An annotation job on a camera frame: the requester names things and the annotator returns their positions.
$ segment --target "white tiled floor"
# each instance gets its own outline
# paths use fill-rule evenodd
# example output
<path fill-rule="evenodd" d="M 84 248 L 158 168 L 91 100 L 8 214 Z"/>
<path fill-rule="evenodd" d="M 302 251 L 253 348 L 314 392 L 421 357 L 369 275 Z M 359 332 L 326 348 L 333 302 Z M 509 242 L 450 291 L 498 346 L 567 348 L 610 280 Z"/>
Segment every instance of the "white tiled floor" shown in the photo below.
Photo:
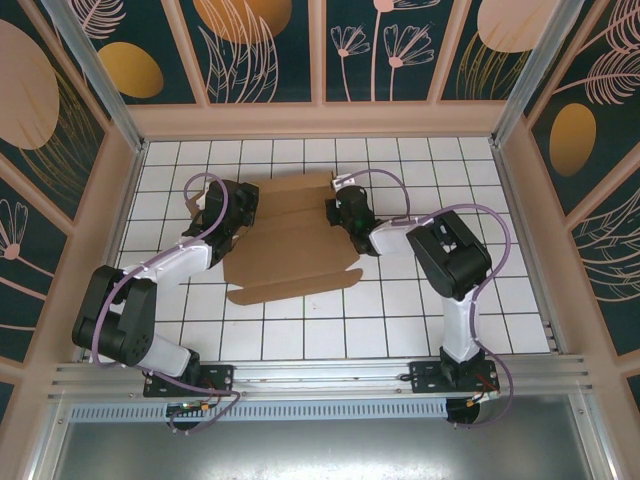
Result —
<path fill-rule="evenodd" d="M 158 142 L 149 148 L 122 243 L 121 267 L 168 248 L 189 224 L 182 187 L 202 171 L 240 181 L 292 173 L 364 168 L 396 173 L 409 187 L 412 213 L 477 202 L 501 212 L 512 228 L 489 144 L 484 138 L 348 138 Z M 405 211 L 386 177 L 359 179 L 377 215 Z M 502 230 L 488 215 L 462 218 L 498 261 Z M 352 288 L 266 304 L 226 300 L 236 288 L 222 265 L 195 275 L 158 300 L 157 332 L 206 361 L 339 359 L 437 355 L 443 336 L 440 297 L 413 256 L 362 256 Z M 519 245 L 479 300 L 478 331 L 497 353 L 549 352 L 545 328 Z"/>

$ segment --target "enclosure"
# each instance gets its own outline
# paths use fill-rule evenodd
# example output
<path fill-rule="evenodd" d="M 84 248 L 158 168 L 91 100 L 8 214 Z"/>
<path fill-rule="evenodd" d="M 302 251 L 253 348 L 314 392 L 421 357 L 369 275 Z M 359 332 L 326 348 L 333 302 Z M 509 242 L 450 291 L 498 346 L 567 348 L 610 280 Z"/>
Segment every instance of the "enclosure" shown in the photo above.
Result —
<path fill-rule="evenodd" d="M 636 478 L 639 31 L 638 0 L 2 2 L 3 478 Z M 507 223 L 477 317 L 513 374 L 498 423 L 454 430 L 446 394 L 401 380 L 445 329 L 414 255 L 278 301 L 230 301 L 224 262 L 160 295 L 155 332 L 242 393 L 211 454 L 165 426 L 180 399 L 73 345 L 96 268 L 189 227 L 194 175 L 367 169 L 412 215 Z M 405 213 L 388 177 L 357 183 Z M 498 223 L 458 213 L 495 267 Z"/>

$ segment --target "cardboard box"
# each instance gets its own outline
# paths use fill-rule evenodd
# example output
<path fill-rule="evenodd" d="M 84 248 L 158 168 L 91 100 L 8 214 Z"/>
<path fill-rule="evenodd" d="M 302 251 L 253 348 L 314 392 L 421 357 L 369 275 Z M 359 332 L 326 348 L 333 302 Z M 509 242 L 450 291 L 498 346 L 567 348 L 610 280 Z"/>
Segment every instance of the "cardboard box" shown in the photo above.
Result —
<path fill-rule="evenodd" d="M 359 255 L 340 227 L 326 218 L 335 197 L 332 172 L 263 182 L 254 225 L 240 233 L 223 259 L 226 282 L 242 287 L 227 297 L 238 305 L 327 292 L 355 285 L 361 269 L 347 270 Z"/>

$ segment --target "yellow oval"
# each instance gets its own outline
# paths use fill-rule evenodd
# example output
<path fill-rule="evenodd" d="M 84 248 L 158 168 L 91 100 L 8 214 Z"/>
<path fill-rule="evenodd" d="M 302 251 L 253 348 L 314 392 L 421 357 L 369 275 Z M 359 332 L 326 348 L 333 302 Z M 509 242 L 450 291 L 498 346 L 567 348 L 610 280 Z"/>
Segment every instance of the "yellow oval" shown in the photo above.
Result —
<path fill-rule="evenodd" d="M 126 42 L 105 45 L 98 56 L 116 88 L 125 95 L 149 98 L 162 91 L 162 71 L 147 52 Z"/>
<path fill-rule="evenodd" d="M 29 35 L 0 20 L 0 138 L 28 150 L 49 141 L 58 124 L 56 72 Z"/>
<path fill-rule="evenodd" d="M 575 175 L 587 163 L 595 142 L 593 113 L 584 105 L 570 103 L 560 110 L 551 127 L 551 165 L 564 177 Z"/>
<path fill-rule="evenodd" d="M 245 2 L 256 22 L 262 18 L 274 37 L 291 19 L 291 0 L 193 0 L 193 5 L 213 33 L 228 42 L 246 45 L 257 43 L 264 36 L 249 20 Z"/>
<path fill-rule="evenodd" d="M 478 35 L 491 50 L 504 53 L 533 49 L 558 0 L 483 0 Z"/>

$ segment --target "perforated metal strip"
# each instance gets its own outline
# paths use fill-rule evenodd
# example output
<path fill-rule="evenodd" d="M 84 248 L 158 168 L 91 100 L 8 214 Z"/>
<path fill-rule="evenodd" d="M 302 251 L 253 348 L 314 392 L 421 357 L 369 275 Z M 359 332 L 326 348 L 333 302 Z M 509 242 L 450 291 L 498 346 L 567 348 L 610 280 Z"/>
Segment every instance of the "perforated metal strip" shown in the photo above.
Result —
<path fill-rule="evenodd" d="M 71 423 L 166 422 L 168 404 L 79 404 Z M 176 421 L 211 418 L 224 404 L 207 412 L 190 412 Z M 399 399 L 306 402 L 242 402 L 221 421 L 354 420 L 375 418 L 444 418 L 446 399 Z"/>

